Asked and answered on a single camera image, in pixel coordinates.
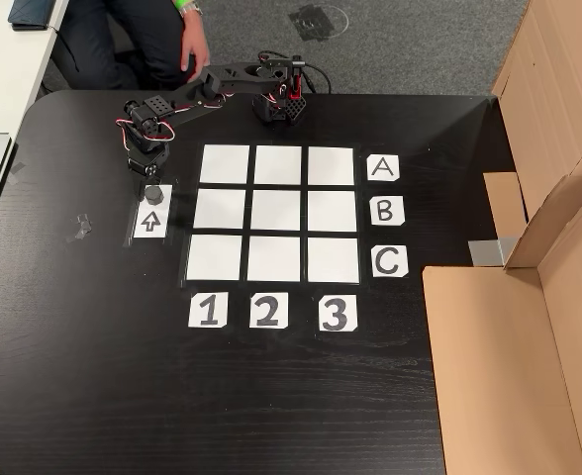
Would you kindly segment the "person's hand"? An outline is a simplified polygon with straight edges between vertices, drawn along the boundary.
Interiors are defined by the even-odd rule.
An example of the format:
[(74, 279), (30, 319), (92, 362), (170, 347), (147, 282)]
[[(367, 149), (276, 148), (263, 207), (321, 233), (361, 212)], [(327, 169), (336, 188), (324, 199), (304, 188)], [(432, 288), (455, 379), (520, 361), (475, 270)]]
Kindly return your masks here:
[(181, 39), (181, 70), (185, 73), (187, 82), (192, 82), (210, 64), (210, 52), (201, 14), (189, 10), (182, 15), (182, 19), (184, 30)]

